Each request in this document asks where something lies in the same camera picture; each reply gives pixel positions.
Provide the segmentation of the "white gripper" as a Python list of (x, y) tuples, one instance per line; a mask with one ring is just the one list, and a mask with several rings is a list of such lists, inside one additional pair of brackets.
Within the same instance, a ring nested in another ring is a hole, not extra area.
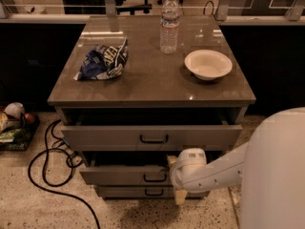
[(176, 205), (185, 202), (186, 190), (202, 190), (199, 182), (200, 171), (207, 164), (205, 152), (200, 148), (191, 148), (182, 151), (178, 157), (167, 156), (170, 168), (170, 178), (173, 187)]

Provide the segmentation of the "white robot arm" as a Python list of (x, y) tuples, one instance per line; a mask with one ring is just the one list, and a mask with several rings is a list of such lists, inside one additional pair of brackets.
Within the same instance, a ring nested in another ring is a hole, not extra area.
[(250, 140), (208, 162), (200, 148), (169, 156), (175, 203), (241, 186), (240, 229), (305, 229), (305, 108), (273, 114)]

